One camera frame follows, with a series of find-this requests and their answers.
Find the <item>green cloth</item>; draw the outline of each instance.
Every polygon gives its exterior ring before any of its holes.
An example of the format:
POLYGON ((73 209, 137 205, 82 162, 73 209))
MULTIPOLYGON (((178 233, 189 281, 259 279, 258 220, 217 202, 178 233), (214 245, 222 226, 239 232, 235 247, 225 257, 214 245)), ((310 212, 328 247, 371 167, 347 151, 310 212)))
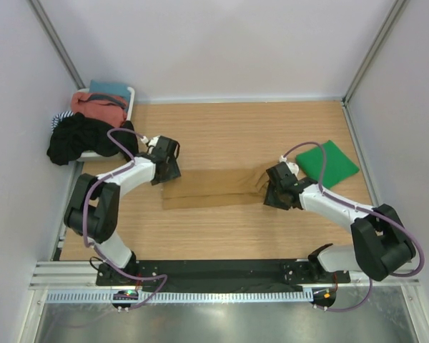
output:
MULTIPOLYGON (((359 171, 358 166, 348 159, 333 141, 327 141, 322 146, 327 156, 326 170, 322 179, 324 187, 329 189, 359 171)), ((322 168, 322 152, 318 146, 298 154, 295 161, 306 175, 315 180, 319 179, 322 168)))

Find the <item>wooden table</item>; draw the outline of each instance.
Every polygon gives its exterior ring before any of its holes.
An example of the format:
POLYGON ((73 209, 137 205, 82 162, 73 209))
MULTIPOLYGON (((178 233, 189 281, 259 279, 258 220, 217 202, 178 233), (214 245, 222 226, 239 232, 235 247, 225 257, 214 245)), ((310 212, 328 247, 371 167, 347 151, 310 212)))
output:
MULTIPOLYGON (((148 137, 162 134, 180 142, 180 169, 252 168, 300 142, 328 139, 359 165, 336 101, 136 105, 132 120, 148 137)), ((84 172, 100 174, 123 163, 89 162, 84 172)), ((332 190, 370 203, 362 172, 332 190)), ((344 229, 310 212, 262 204, 163 210, 161 191, 162 185, 143 184, 119 205, 117 230, 138 259, 298 258, 326 243, 351 242, 344 229)), ((61 259, 92 254, 68 230, 61 259)))

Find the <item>brown cloth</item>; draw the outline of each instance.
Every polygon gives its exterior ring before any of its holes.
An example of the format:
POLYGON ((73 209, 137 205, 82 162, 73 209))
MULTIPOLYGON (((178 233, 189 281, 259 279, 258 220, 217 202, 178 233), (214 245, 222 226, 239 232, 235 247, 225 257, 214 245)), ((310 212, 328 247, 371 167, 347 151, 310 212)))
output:
POLYGON ((208 169, 182 171, 181 177, 164 183, 164 209, 192 209, 264 201, 269 177, 266 169, 277 162, 253 169, 208 169))
POLYGON ((81 112, 86 118, 102 120, 113 127, 120 127, 127 119, 128 103, 117 95, 83 93, 78 91, 71 98, 71 110, 81 112))

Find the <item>black and white striped fabric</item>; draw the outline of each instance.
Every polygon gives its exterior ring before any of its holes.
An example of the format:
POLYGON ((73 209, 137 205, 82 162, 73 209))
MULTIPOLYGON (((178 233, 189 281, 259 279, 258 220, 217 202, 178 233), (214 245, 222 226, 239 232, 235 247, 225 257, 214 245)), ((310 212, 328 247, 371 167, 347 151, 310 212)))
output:
POLYGON ((59 123, 64 120, 65 118, 68 118, 69 116, 73 116, 74 113, 72 111, 65 111, 62 113, 58 113, 54 116, 51 123, 51 131, 54 132, 54 129, 56 128, 59 123))

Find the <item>red cloth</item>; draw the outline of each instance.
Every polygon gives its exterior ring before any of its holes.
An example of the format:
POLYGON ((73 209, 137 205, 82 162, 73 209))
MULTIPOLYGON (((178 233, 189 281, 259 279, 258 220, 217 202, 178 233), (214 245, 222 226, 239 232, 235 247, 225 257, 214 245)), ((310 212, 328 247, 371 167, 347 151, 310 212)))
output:
POLYGON ((86 118, 102 120, 113 127, 120 127, 126 121, 127 105, 124 98, 117 95, 79 91, 71 98, 74 113, 81 112, 86 118))

